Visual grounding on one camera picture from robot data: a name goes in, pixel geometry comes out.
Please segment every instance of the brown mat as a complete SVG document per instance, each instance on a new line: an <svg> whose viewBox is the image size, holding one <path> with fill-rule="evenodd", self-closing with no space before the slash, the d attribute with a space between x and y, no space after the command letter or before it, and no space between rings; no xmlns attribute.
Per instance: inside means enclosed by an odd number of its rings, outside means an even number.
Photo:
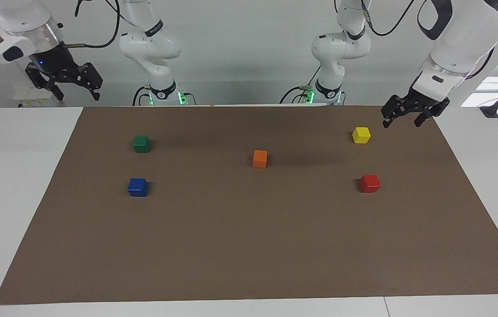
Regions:
<svg viewBox="0 0 498 317"><path fill-rule="evenodd" d="M498 293L498 231L436 124L412 120L85 108L0 304ZM255 149L269 168L251 167ZM359 192L364 174L380 191ZM132 177L148 197L128 195Z"/></svg>

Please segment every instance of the red cube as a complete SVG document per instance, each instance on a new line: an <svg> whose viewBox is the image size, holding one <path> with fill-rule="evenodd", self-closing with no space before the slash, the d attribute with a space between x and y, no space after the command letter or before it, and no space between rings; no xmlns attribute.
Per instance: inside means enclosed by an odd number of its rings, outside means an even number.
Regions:
<svg viewBox="0 0 498 317"><path fill-rule="evenodd" d="M360 179L360 190L363 193L372 193L380 189L380 180L378 175L364 175Z"/></svg>

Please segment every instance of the white robotic arm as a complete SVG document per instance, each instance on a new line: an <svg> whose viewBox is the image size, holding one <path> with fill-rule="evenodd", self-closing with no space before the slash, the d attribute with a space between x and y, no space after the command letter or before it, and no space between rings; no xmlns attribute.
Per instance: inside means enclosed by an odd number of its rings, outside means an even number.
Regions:
<svg viewBox="0 0 498 317"><path fill-rule="evenodd" d="M178 40L164 29L150 0L124 0L124 8L129 22L143 32L122 34L120 49L144 69L155 104L184 104L180 84L165 62L180 55Z"/></svg>
<svg viewBox="0 0 498 317"><path fill-rule="evenodd" d="M78 66L74 62L59 26L37 0L0 0L0 63L28 56L32 62L26 74L36 88L50 90L62 100L63 92L56 83L69 82L87 88L98 100L96 90L102 86L102 78L92 64Z"/></svg>
<svg viewBox="0 0 498 317"><path fill-rule="evenodd" d="M360 0L343 0L339 6L337 22L342 33L318 36L311 45L313 56L321 63L319 77L315 82L316 100L336 104L345 76L346 59L362 58L370 52L370 36L365 32L366 19Z"/></svg>
<svg viewBox="0 0 498 317"><path fill-rule="evenodd" d="M498 0L431 0L438 18L431 29L420 28L435 47L404 98L396 95L382 108L384 127L397 117L420 112L418 127L439 116L448 94L469 76L478 61L498 42Z"/></svg>

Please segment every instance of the yellow cube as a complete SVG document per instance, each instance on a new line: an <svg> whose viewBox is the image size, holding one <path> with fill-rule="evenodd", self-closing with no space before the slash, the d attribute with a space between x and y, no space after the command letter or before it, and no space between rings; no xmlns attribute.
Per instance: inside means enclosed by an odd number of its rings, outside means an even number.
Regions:
<svg viewBox="0 0 498 317"><path fill-rule="evenodd" d="M366 144L370 140L370 130L364 127L357 127L353 132L353 140L356 144Z"/></svg>

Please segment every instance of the white wall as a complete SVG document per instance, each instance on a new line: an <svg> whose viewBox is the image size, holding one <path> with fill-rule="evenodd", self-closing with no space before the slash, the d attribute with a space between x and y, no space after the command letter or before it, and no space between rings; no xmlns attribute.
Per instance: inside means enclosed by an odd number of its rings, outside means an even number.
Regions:
<svg viewBox="0 0 498 317"><path fill-rule="evenodd" d="M101 44L110 38L115 14L101 0L83 2L79 18L69 0L42 0L63 22L67 43ZM379 30L391 28L409 0L377 1L371 13ZM392 94L406 94L433 44L420 32L416 2L394 34L373 36L366 58L345 62L346 104L383 104ZM165 22L182 42L182 55L170 61L177 81L200 104L277 103L291 87L307 84L316 70L311 55L314 36L340 32L329 0L157 0ZM123 23L121 33L132 30ZM120 106L131 103L136 88L146 84L138 66L114 44L102 50L72 50L79 64L92 62L104 78L95 103L86 90L60 85L66 106ZM491 64L498 62L498 50ZM20 63L25 67L27 60ZM25 80L14 65L0 66L1 89ZM9 104L0 94L0 106Z"/></svg>

